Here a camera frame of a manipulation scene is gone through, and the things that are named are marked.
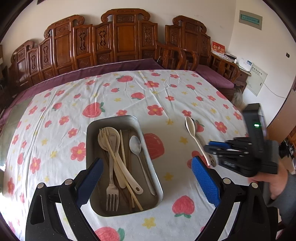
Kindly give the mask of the person's right hand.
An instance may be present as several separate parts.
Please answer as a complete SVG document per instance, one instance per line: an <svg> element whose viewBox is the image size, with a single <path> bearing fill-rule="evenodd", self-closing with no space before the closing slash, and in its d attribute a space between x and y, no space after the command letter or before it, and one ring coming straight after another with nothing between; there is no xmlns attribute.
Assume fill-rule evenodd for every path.
<svg viewBox="0 0 296 241"><path fill-rule="evenodd" d="M276 200L284 191L288 180L288 170L279 161L277 174L258 172L255 176L248 178L249 182L267 182L269 184L270 197Z"/></svg>

